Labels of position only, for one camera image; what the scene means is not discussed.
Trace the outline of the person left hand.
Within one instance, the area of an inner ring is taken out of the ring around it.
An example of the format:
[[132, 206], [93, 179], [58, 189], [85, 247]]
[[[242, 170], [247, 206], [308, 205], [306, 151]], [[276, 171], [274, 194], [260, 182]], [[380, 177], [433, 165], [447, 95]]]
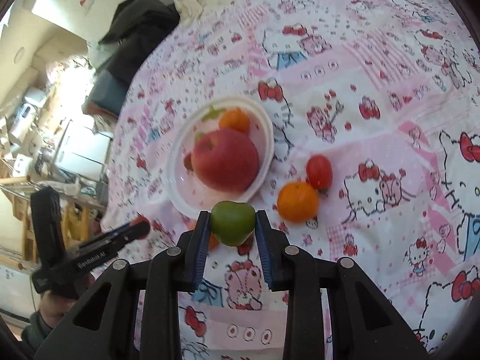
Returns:
[[54, 328], [77, 303], [76, 299], [63, 297], [48, 290], [41, 295], [38, 312], [49, 328]]

